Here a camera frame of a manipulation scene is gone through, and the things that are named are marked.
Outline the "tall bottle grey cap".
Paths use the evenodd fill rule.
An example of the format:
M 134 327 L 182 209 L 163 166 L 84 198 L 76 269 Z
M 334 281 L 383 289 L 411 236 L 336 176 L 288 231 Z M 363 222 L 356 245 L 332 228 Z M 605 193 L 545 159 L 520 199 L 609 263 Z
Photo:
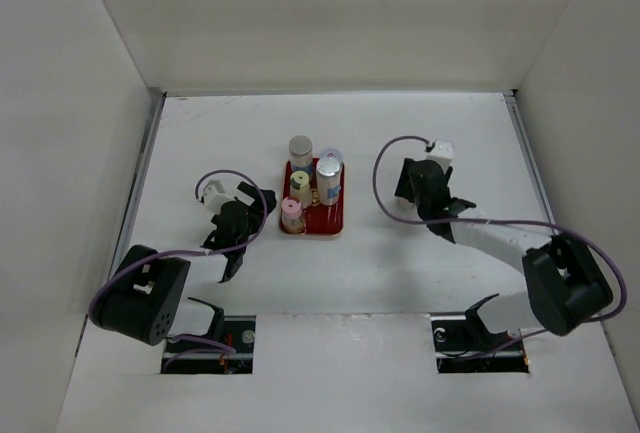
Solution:
M 314 178 L 313 144 L 305 135 L 294 136 L 289 141 L 290 165 L 293 172 L 304 171 L 309 180 Z

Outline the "tall bottle silver cap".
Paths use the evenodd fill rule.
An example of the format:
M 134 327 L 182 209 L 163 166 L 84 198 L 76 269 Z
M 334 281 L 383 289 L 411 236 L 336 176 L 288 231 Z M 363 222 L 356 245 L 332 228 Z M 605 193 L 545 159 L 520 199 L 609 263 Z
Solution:
M 339 201 L 341 193 L 341 163 L 334 157 L 320 158 L 316 163 L 316 183 L 319 201 L 332 206 Z

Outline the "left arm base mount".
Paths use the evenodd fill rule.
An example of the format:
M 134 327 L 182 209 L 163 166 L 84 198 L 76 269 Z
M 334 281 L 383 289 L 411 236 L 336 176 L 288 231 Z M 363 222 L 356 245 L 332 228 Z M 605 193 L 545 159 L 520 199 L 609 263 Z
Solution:
M 189 297 L 165 341 L 160 372 L 173 375 L 248 375 L 253 372 L 257 322 Z

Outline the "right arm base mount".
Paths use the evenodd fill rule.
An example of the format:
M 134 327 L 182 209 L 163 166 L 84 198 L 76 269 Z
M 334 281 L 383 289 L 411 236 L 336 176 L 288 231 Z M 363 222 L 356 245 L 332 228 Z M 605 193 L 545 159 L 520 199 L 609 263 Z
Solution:
M 510 340 L 507 333 L 485 332 L 463 315 L 434 316 L 431 327 L 440 374 L 529 372 L 522 343 L 493 353 L 495 348 Z

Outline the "yellow cap spice bottle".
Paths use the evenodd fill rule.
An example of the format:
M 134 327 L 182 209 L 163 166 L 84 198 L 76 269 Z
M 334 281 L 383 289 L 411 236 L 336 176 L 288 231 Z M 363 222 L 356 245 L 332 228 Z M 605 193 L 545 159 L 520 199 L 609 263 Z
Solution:
M 296 198 L 303 209 L 308 208 L 313 202 L 310 177 L 303 170 L 296 170 L 289 177 L 290 196 Z

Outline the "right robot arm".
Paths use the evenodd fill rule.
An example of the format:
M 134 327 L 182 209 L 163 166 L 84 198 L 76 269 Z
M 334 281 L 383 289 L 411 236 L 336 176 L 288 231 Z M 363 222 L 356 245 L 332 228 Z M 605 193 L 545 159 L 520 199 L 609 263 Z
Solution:
M 452 172 L 434 160 L 406 158 L 395 195 L 416 207 L 432 234 L 508 265 L 526 285 L 524 292 L 494 293 L 465 310 L 463 333 L 471 346 L 495 348 L 522 327 L 566 336 L 612 303 L 611 287 L 585 241 L 479 221 L 475 203 L 451 195 Z

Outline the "pink cap spice bottle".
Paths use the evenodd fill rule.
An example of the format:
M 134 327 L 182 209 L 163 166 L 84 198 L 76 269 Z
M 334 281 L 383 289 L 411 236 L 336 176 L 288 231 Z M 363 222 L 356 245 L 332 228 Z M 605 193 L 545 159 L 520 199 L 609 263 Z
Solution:
M 284 198 L 281 203 L 281 221 L 284 229 L 292 234 L 302 233 L 305 229 L 303 213 L 302 204 L 297 198 Z

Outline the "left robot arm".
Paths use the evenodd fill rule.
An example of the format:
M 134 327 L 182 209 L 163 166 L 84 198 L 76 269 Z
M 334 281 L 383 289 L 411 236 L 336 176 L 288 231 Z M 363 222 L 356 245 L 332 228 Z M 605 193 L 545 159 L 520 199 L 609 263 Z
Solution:
M 219 181 L 209 181 L 198 201 L 213 213 L 213 231 L 199 250 L 159 252 L 144 245 L 130 247 L 112 278 L 95 294 L 89 320 L 97 327 L 155 346 L 172 335 L 187 285 L 190 260 L 214 260 L 219 283 L 230 281 L 241 268 L 247 245 L 262 231 L 277 205 L 272 190 L 245 181 L 237 190 L 251 201 L 227 194 Z

